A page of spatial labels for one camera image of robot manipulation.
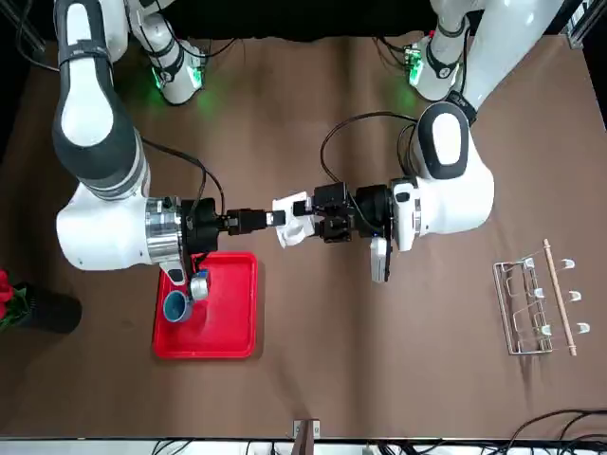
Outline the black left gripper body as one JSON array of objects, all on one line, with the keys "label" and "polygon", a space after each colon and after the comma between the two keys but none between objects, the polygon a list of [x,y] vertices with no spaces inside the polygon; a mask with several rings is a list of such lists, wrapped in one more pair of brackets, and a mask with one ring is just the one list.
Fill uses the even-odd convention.
[{"label": "black left gripper body", "polygon": [[392,194],[384,184],[356,190],[355,226],[362,238],[392,236]]}]

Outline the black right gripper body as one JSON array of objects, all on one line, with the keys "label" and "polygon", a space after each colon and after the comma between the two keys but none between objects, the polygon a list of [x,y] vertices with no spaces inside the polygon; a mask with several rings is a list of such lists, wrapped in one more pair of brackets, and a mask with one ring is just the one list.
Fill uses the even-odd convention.
[{"label": "black right gripper body", "polygon": [[215,200],[182,199],[181,249],[185,256],[212,253],[218,250],[218,237],[228,230],[229,217],[215,211]]}]

